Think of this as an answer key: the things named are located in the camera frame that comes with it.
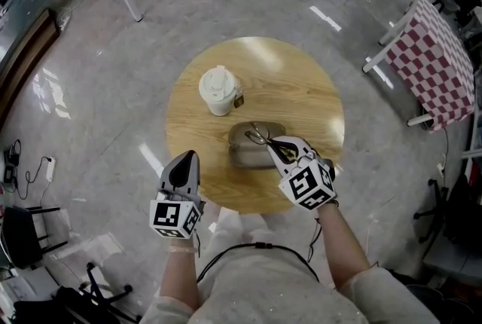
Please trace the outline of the person's right forearm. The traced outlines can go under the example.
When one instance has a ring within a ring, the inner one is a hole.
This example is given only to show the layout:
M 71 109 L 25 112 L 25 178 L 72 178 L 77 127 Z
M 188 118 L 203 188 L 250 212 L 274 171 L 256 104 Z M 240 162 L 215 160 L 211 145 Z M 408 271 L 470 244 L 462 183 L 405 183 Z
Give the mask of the person's right forearm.
M 370 264 L 338 206 L 325 203 L 317 211 L 331 278 L 340 290 L 353 277 L 368 270 Z

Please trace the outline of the person's left forearm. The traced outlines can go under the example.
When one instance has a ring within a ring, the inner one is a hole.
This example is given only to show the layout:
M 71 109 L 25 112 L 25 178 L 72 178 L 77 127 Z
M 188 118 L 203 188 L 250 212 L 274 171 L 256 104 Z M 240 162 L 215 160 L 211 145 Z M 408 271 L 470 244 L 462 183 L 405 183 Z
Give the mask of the person's left forearm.
M 200 306 L 195 268 L 196 252 L 191 238 L 172 239 L 160 284 L 161 297 L 178 300 L 192 310 L 197 310 Z

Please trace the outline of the person's light grey clothing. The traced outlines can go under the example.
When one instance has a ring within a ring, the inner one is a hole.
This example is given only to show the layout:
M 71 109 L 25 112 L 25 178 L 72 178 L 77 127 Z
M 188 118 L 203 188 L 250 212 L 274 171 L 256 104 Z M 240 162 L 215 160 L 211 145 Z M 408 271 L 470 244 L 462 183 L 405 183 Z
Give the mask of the person's light grey clothing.
M 301 257 L 276 245 L 261 215 L 222 209 L 203 265 L 197 310 L 159 289 L 140 324 L 439 324 L 380 267 L 340 290 L 322 284 Z

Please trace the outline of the white lidded cup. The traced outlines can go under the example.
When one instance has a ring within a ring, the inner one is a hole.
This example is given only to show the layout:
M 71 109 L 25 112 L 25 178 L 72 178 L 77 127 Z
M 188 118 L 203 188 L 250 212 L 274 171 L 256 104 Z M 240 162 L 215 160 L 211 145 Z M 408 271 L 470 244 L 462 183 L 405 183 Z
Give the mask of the white lidded cup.
M 228 115 L 245 102 L 240 81 L 223 65 L 204 73 L 199 81 L 199 92 L 210 112 L 218 117 Z

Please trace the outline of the dark-framed eyeglasses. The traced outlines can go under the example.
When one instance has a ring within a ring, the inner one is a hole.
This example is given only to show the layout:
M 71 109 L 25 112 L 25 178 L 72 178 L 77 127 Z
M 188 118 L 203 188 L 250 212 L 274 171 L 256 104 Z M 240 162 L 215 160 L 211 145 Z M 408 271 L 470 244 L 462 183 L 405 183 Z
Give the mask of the dark-framed eyeglasses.
M 245 136 L 257 145 L 269 145 L 272 138 L 280 136 L 285 132 L 285 128 L 273 122 L 248 122 L 248 129 Z

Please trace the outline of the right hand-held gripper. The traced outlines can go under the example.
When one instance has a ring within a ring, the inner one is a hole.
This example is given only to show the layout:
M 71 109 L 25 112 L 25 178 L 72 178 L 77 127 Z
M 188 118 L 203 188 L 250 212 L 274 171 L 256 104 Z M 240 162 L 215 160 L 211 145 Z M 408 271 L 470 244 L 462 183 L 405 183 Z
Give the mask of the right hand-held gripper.
M 305 139 L 276 136 L 267 150 L 283 176 L 279 189 L 295 206 L 314 210 L 335 200 L 333 163 L 320 158 Z

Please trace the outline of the black office chair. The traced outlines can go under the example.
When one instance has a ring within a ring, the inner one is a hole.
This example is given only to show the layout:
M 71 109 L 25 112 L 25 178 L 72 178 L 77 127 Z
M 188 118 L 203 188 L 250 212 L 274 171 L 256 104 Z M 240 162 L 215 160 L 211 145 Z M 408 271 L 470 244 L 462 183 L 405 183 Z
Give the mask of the black office chair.
M 419 243 L 442 231 L 452 244 L 482 252 L 482 205 L 471 197 L 467 177 L 461 174 L 450 194 L 449 188 L 440 187 L 435 179 L 428 180 L 428 186 L 433 187 L 435 206 L 413 215 L 415 220 L 432 216 L 429 229 L 418 239 Z

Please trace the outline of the red white checkered table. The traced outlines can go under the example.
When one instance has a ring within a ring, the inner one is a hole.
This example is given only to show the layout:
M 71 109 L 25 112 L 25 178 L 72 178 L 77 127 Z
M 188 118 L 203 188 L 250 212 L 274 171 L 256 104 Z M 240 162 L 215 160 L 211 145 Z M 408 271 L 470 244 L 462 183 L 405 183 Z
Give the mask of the red white checkered table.
M 462 42 L 429 0 L 413 0 L 405 15 L 379 40 L 383 49 L 362 71 L 385 60 L 425 110 L 407 122 L 442 129 L 474 112 L 471 60 Z

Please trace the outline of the black folding chair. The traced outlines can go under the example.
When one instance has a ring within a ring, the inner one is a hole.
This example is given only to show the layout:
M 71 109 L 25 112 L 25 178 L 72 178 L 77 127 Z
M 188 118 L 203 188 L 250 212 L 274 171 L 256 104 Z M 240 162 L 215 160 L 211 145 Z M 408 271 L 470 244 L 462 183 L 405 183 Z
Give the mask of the black folding chair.
M 29 208 L 9 206 L 5 209 L 0 229 L 0 246 L 15 268 L 25 270 L 39 263 L 44 254 L 53 252 L 68 243 L 63 241 L 43 249 L 40 246 L 40 242 L 48 238 L 48 235 L 37 236 L 33 216 L 58 211 L 60 211 L 59 207 L 43 208 L 41 206 Z

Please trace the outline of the brown glasses case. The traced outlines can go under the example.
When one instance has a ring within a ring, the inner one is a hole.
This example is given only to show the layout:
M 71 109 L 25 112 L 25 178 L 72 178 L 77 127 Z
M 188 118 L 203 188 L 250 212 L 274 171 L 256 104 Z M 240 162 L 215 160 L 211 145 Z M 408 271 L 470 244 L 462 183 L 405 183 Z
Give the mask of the brown glasses case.
M 257 145 L 245 136 L 248 122 L 235 124 L 229 132 L 228 155 L 231 164 L 244 170 L 274 169 L 275 164 L 267 150 L 267 145 Z

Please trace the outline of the black office chair base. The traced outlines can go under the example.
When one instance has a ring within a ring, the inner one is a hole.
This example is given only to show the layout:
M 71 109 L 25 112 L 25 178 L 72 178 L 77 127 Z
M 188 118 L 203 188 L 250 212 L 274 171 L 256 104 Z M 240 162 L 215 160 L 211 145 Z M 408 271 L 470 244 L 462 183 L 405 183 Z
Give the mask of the black office chair base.
M 115 304 L 133 292 L 133 287 L 124 285 L 121 293 L 108 296 L 110 287 L 98 283 L 94 271 L 98 269 L 92 262 L 87 266 L 88 281 L 78 289 L 59 288 L 54 302 L 63 309 L 65 319 L 62 324 L 139 324 L 142 316 L 124 313 Z

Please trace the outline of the black charger device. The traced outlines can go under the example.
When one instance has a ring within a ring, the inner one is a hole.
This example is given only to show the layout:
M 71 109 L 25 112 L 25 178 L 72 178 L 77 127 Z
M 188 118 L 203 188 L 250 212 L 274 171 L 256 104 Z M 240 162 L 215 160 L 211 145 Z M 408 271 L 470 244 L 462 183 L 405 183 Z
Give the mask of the black charger device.
M 20 162 L 21 141 L 17 139 L 12 145 L 4 150 L 4 183 L 11 184 L 16 178 L 17 168 Z

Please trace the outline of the round wooden table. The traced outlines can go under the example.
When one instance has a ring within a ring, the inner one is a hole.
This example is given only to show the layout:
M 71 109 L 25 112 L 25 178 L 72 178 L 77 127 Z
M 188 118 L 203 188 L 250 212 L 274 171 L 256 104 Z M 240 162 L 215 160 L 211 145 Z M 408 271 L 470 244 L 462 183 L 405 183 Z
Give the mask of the round wooden table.
M 243 89 L 244 103 L 228 115 L 213 115 L 199 92 L 201 77 L 224 66 Z M 244 121 L 272 121 L 304 138 L 337 163 L 345 133 L 342 103 L 328 74 L 307 53 L 273 38 L 243 37 L 198 55 L 180 74 L 169 97 L 166 137 L 177 156 L 195 151 L 200 160 L 200 193 L 241 213 L 275 213 L 291 207 L 279 190 L 276 170 L 243 170 L 228 156 L 230 129 Z

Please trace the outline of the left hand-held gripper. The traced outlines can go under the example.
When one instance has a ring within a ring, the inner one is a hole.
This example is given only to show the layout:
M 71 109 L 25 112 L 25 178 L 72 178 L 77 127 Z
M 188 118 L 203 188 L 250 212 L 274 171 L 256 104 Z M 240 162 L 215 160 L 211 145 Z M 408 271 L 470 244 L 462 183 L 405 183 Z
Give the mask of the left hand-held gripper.
M 163 169 L 160 177 L 162 190 L 150 203 L 149 226 L 162 237 L 190 238 L 206 204 L 197 194 L 199 184 L 197 153 L 188 150 L 175 157 Z

